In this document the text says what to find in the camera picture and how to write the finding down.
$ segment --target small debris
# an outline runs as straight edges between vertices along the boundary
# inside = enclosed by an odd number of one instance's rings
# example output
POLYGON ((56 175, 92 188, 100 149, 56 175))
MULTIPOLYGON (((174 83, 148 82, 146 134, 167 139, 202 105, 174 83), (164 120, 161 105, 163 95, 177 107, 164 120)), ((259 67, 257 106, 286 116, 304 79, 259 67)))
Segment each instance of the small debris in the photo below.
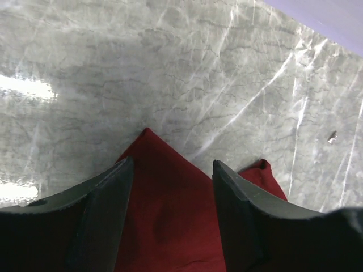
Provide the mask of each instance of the small debris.
POLYGON ((328 139, 328 143, 333 143, 335 140, 337 140, 338 135, 336 134, 336 130, 330 135, 328 139))

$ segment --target marble floor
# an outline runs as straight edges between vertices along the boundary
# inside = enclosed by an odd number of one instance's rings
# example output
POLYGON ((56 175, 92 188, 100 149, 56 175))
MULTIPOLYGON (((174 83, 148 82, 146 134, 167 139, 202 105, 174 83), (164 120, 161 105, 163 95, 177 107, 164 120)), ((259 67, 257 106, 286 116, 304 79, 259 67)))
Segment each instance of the marble floor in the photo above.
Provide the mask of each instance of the marble floor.
POLYGON ((258 0, 1 0, 0 206, 100 173, 147 126, 208 175, 266 158, 290 202, 363 205, 362 68, 258 0))

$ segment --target red fabric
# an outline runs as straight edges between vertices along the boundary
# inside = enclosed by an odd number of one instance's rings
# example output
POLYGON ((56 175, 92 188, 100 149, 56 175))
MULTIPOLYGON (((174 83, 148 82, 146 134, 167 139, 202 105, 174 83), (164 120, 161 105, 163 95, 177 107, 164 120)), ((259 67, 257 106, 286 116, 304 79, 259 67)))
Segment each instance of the red fabric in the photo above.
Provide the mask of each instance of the red fabric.
MULTIPOLYGON (((150 129, 127 156, 134 181, 115 271, 226 271, 211 179, 150 129)), ((267 161, 241 176, 286 200, 267 161)))

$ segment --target gray marble surface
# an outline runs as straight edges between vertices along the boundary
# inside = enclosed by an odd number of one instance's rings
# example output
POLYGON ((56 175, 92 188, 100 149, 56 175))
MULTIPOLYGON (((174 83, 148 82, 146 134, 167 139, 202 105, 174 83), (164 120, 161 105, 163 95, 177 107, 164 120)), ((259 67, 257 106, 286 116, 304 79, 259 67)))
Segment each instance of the gray marble surface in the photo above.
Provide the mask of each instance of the gray marble surface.
POLYGON ((1 206, 107 169, 147 126, 208 175, 266 158, 290 202, 363 205, 362 68, 261 1, 1 0, 1 206))

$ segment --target purple wall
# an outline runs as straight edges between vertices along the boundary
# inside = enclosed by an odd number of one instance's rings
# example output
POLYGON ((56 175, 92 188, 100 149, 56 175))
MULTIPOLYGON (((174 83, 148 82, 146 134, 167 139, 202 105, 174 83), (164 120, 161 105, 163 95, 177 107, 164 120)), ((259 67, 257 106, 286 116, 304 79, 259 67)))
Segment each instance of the purple wall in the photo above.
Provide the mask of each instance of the purple wall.
POLYGON ((363 56, 363 0, 265 0, 265 2, 363 56))

